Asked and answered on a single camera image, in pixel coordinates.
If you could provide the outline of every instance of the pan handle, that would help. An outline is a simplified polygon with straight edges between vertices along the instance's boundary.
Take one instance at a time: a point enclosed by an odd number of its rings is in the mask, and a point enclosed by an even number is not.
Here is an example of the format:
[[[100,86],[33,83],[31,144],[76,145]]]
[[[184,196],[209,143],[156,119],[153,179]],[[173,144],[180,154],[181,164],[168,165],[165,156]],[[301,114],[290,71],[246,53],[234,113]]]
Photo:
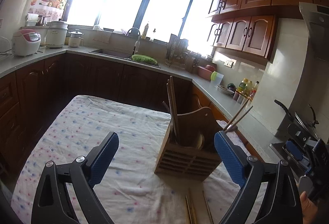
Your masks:
[[[282,109],[284,109],[284,111],[286,112],[286,114],[287,114],[289,120],[290,120],[291,122],[293,122],[294,118],[293,118],[293,116],[291,115],[291,113],[289,112],[288,108],[287,108],[282,102],[280,102],[280,101],[278,101],[278,100],[274,100],[274,102],[275,102],[277,105],[279,105]]]

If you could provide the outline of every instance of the bottle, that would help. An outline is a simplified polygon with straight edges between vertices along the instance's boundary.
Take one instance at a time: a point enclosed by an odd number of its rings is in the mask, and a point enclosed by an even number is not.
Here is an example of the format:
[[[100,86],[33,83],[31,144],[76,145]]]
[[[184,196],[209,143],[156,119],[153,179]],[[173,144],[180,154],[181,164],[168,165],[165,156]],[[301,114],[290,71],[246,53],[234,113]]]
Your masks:
[[[148,30],[148,23],[146,24],[146,26],[144,27],[144,31],[142,33],[142,39],[145,39],[146,38],[146,34],[147,34],[147,30]]]
[[[154,40],[154,37],[155,37],[155,28],[154,28],[154,30],[153,30],[153,34],[152,34],[152,36],[150,37],[150,41],[153,41],[153,40]]]
[[[256,81],[255,86],[254,86],[254,87],[251,89],[251,91],[250,91],[249,98],[251,98],[251,99],[254,98],[254,96],[255,96],[255,94],[256,94],[256,91],[257,91],[257,89],[258,89],[258,85],[259,85],[259,82]]]
[[[248,83],[248,79],[247,79],[247,78],[244,78],[244,79],[241,81],[239,87],[237,88],[237,91],[240,92],[240,93],[242,93],[242,91],[244,91],[244,89],[246,88],[246,84],[247,84],[247,83]]]
[[[245,95],[245,96],[249,96],[250,92],[251,92],[251,89],[252,89],[252,81],[248,81],[248,83],[246,84],[246,87],[244,88],[244,90],[242,91],[242,93]]]

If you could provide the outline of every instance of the blue gripper pad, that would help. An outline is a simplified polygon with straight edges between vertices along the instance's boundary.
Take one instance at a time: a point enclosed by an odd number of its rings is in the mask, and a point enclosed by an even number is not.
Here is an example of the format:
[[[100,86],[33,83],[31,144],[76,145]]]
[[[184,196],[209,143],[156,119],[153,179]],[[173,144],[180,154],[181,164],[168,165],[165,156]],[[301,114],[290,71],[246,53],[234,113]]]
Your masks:
[[[105,172],[109,167],[119,147],[119,137],[116,133],[113,133],[110,138],[107,137],[102,141],[99,146],[93,148],[96,148],[98,150],[99,147],[100,151],[93,160],[92,164],[90,165],[88,184],[91,188],[93,188],[94,185],[101,183]]]
[[[215,134],[214,145],[232,181],[239,184],[242,188],[246,183],[244,168],[247,165],[247,155],[239,146],[236,146],[231,142],[224,131],[219,131]]]

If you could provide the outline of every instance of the gray countertop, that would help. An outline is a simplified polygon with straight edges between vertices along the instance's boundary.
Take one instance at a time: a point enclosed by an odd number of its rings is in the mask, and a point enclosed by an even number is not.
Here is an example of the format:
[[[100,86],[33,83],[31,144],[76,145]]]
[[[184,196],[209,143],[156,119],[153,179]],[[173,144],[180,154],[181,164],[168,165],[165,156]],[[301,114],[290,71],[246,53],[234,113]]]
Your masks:
[[[231,96],[221,93],[217,90],[217,88],[210,86],[209,81],[199,77],[196,74],[190,74],[185,70],[171,68],[161,63],[159,63],[160,68],[157,68],[154,66],[136,63],[134,61],[89,52],[95,49],[97,48],[89,48],[84,46],[78,48],[70,48],[68,46],[63,46],[59,49],[45,48],[44,52],[38,52],[37,54],[32,54],[26,57],[17,57],[12,55],[3,57],[1,56],[0,78],[31,63],[68,52],[78,55],[95,57],[99,59],[111,60],[114,62],[153,70],[159,73],[174,75],[176,77],[192,81],[192,83],[198,89],[200,89],[228,119],[231,119],[241,106],[236,101],[233,101]],[[254,147],[254,149],[259,153],[259,155],[263,158],[265,162],[277,163],[279,161],[279,158],[272,151],[269,145],[271,143],[277,143],[281,141],[278,138],[274,137],[272,133],[267,130],[259,121],[257,121],[251,114],[247,114],[239,122],[238,128],[239,131],[244,135],[244,137]]]

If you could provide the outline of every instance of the rice cooker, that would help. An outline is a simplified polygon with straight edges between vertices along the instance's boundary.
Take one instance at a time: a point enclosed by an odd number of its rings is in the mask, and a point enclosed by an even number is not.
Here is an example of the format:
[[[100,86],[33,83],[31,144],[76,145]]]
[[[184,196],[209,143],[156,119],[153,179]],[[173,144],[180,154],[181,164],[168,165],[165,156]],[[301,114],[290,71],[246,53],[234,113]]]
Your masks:
[[[36,53],[41,43],[41,35],[32,29],[22,29],[13,34],[12,52],[15,56]]]
[[[59,19],[58,21],[51,21],[47,23],[49,26],[46,37],[46,47],[61,48],[65,43],[68,24]]]

